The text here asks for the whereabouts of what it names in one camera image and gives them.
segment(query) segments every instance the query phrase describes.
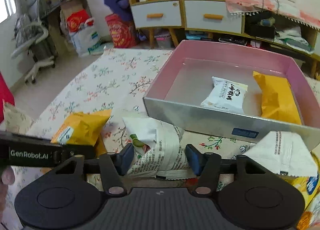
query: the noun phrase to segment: floor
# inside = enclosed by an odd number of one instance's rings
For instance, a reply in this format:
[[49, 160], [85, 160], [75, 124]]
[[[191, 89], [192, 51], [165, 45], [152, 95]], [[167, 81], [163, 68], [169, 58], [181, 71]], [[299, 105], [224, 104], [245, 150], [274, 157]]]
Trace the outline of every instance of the floor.
[[[150, 47], [147, 42], [142, 42], [134, 48], [149, 49]], [[58, 57], [56, 67], [41, 70], [34, 85], [31, 83], [26, 85], [22, 82], [15, 89], [13, 95], [16, 106], [36, 120], [63, 88], [99, 57], [100, 55], [89, 55], [83, 58], [77, 55]]]

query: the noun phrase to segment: yellow snack bag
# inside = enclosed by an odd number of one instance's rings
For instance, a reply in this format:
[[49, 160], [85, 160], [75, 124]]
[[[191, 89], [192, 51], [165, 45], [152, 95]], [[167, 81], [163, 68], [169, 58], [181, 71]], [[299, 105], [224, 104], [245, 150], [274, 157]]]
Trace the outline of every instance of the yellow snack bag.
[[253, 77], [262, 91], [261, 117], [301, 125], [288, 80], [256, 71], [253, 72]]
[[306, 230], [314, 226], [320, 213], [320, 193], [313, 198], [307, 209], [303, 212], [299, 223], [297, 224], [298, 230]]
[[70, 114], [52, 137], [52, 143], [94, 146], [100, 132], [109, 120], [111, 110], [91, 114], [77, 112]]
[[107, 153], [107, 149], [104, 145], [103, 138], [102, 138], [101, 134], [99, 135], [97, 143], [94, 146], [94, 150], [96, 153], [96, 158], [98, 158], [101, 154]]
[[319, 181], [319, 159], [314, 154], [311, 153], [313, 160], [318, 166], [318, 174], [316, 177], [297, 177], [293, 180], [285, 180], [286, 182], [290, 183], [296, 189], [298, 189], [304, 198], [305, 209], [308, 207], [314, 196], [317, 194], [320, 181]]

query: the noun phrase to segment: bed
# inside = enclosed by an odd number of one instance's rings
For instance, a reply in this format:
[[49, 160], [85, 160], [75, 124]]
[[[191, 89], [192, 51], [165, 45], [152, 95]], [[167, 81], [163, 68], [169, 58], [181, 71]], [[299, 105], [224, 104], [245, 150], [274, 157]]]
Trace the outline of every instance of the bed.
[[[27, 134], [51, 138], [71, 112], [112, 109], [112, 116], [103, 128], [102, 136], [108, 152], [119, 152], [130, 142], [121, 112], [146, 112], [142, 97], [171, 53], [169, 50], [106, 50], [60, 92]], [[319, 82], [310, 78], [307, 80], [319, 102]], [[215, 136], [196, 137], [194, 134], [190, 134], [186, 141], [196, 144], [202, 152], [215, 151], [223, 158], [232, 158], [250, 147], [248, 142]], [[14, 171], [16, 182], [9, 187], [7, 207], [3, 216], [4, 224], [9, 230], [22, 229], [14, 210], [16, 194], [45, 172], [40, 168], [25, 167], [15, 167]], [[89, 182], [100, 188], [99, 177], [92, 175]], [[187, 186], [192, 183], [192, 180], [180, 180], [169, 183], [169, 186]], [[226, 183], [221, 180], [219, 184], [222, 188]]]

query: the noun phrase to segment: blue label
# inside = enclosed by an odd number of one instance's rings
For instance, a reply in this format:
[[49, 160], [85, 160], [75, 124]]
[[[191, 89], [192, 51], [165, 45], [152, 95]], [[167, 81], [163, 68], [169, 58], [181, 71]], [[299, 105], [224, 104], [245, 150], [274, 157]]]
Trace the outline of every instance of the blue label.
[[259, 132], [240, 129], [240, 128], [233, 128], [232, 134], [255, 139], [258, 136]]
[[98, 33], [97, 32], [94, 32], [94, 33], [91, 34], [91, 38], [92, 39], [94, 39], [95, 37], [98, 37]]
[[89, 54], [91, 54], [92, 51], [94, 51], [95, 49], [97, 49], [98, 47], [100, 47], [101, 45], [101, 40], [99, 40], [96, 44], [94, 44], [92, 47], [88, 48], [88, 52]]
[[311, 195], [314, 190], [316, 189], [316, 186], [319, 181], [319, 174], [317, 174], [316, 177], [310, 177], [308, 182], [307, 182], [307, 192], [309, 195]]

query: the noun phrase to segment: red bag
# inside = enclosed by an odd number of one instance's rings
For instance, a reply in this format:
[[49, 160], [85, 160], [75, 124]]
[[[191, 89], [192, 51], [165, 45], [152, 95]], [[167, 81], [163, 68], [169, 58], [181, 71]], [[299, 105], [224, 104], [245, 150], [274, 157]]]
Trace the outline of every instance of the red bag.
[[106, 22], [115, 47], [129, 48], [137, 45], [133, 21], [122, 21], [119, 15], [114, 13], [106, 17]]
[[0, 73], [0, 123], [4, 120], [3, 116], [3, 100], [14, 105], [14, 98], [10, 92], [7, 84], [5, 83], [1, 73]]
[[90, 16], [87, 14], [87, 12], [83, 9], [81, 11], [78, 11], [76, 13], [71, 14], [67, 18], [67, 26], [70, 32], [77, 32], [79, 30], [79, 26], [81, 23], [85, 23], [87, 19], [89, 19]]

